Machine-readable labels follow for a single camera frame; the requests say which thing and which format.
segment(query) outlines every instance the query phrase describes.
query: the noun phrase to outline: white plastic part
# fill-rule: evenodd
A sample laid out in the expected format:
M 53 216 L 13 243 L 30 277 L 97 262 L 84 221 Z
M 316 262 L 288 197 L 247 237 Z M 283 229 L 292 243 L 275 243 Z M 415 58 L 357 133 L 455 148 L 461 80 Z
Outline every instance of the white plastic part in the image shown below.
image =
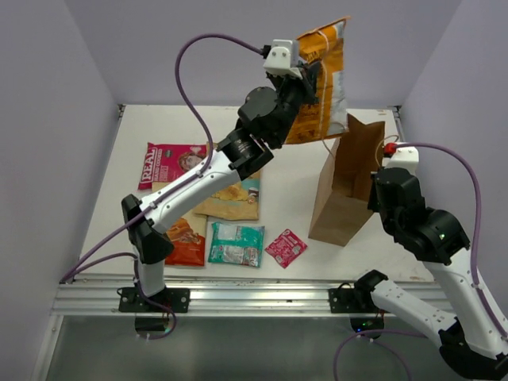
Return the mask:
M 466 342 L 471 349 L 483 356 L 495 359 L 500 353 L 508 354 L 508 343 L 502 339 L 479 299 L 473 286 L 470 262 L 471 252 L 463 248 L 452 256 L 452 264 L 449 266 L 430 262 L 423 264 L 441 285 L 459 318 Z M 497 319 L 504 329 L 508 330 L 506 317 L 499 309 L 498 303 L 494 300 L 480 274 L 479 282 Z
M 273 40 L 264 70 L 277 76 L 291 75 L 302 79 L 302 73 L 296 67 L 298 62 L 299 42 L 296 40 Z
M 140 276 L 141 290 L 148 297 L 164 289 L 164 261 L 156 264 L 143 264 L 137 261 L 137 270 Z
M 397 148 L 397 151 L 388 160 L 385 168 L 405 168 L 411 175 L 415 175 L 419 155 L 415 147 Z
M 194 169 L 188 171 L 185 175 L 168 184 L 163 189 L 145 196 L 141 199 L 141 210 L 144 210 L 154 202 L 164 192 L 172 187 L 189 179 L 197 171 L 201 170 L 206 160 L 203 160 Z M 182 189 L 170 194 L 163 200 L 156 209 L 146 214 L 146 219 L 153 221 L 153 228 L 159 233 L 166 233 L 171 226 L 182 217 L 186 212 L 205 201 L 209 196 L 234 183 L 240 181 L 238 172 L 229 168 L 231 162 L 225 156 L 224 152 L 214 152 L 212 162 L 201 178 L 195 179 Z
M 456 322 L 454 314 L 439 310 L 414 297 L 391 280 L 378 283 L 371 296 L 375 306 L 412 325 L 438 348 L 441 346 L 438 332 L 450 328 Z

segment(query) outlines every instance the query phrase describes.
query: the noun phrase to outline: white table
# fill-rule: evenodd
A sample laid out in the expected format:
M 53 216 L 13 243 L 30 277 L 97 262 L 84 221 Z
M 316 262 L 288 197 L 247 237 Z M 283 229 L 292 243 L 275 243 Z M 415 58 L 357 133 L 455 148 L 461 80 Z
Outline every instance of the white table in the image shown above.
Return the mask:
M 230 132 L 237 119 L 237 107 L 198 107 L 211 128 L 215 141 Z M 349 110 L 368 123 L 385 121 L 386 135 L 397 133 L 393 113 L 390 110 Z M 120 201 L 130 193 L 142 196 L 137 183 L 148 141 L 152 143 L 204 144 L 205 134 L 185 106 L 126 106 L 111 153 L 105 178 L 94 207 L 83 253 L 113 229 L 123 225 Z M 342 248 L 332 244 L 310 240 L 307 234 L 314 208 L 318 177 L 328 152 L 321 142 L 285 146 L 274 151 L 275 158 L 261 175 L 260 220 L 254 224 L 265 225 L 265 246 L 284 229 L 291 229 L 308 245 L 288 268 L 283 269 L 264 252 L 260 268 L 228 264 L 210 264 L 205 267 L 168 267 L 165 275 L 191 278 L 228 279 L 288 279 L 288 280 L 350 280 L 377 269 L 394 281 L 428 282 L 433 277 L 418 263 L 413 255 L 394 244 L 382 230 L 378 215 Z M 209 218 L 207 250 L 212 237 Z M 101 248 L 92 258 L 100 258 L 114 252 L 132 251 L 123 232 Z M 131 275 L 130 259 L 115 259 L 92 267 L 83 274 Z

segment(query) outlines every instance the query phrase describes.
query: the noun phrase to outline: gray floor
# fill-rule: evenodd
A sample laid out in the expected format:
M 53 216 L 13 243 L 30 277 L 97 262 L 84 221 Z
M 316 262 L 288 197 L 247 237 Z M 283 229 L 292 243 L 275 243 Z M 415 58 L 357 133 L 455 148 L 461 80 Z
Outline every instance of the gray floor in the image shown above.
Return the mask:
M 387 327 L 409 329 L 396 319 Z M 350 333 L 343 318 L 183 317 L 169 338 L 145 343 L 133 317 L 66 317 L 48 379 L 328 381 Z M 425 339 L 380 340 L 404 355 L 414 381 L 462 380 Z M 407 379 L 393 355 L 366 341 L 348 344 L 338 368 L 341 381 Z

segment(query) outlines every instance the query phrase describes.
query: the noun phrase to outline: green package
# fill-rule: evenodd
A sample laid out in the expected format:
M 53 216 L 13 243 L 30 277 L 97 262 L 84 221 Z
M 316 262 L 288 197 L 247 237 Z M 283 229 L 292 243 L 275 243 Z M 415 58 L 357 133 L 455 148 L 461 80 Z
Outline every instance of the green package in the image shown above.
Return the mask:
M 214 264 L 261 265 L 264 226 L 240 226 L 214 222 L 208 262 Z

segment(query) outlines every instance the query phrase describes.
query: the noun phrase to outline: pink package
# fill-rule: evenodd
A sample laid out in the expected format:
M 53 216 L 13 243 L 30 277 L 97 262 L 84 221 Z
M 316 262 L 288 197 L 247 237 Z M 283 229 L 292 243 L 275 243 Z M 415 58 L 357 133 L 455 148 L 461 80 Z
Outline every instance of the pink package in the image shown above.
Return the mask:
M 175 181 L 205 157 L 206 145 L 148 143 L 137 189 L 152 189 L 152 183 Z
M 273 256 L 278 264 L 286 268 L 306 248 L 307 245 L 302 240 L 296 237 L 289 229 L 286 229 L 264 251 Z

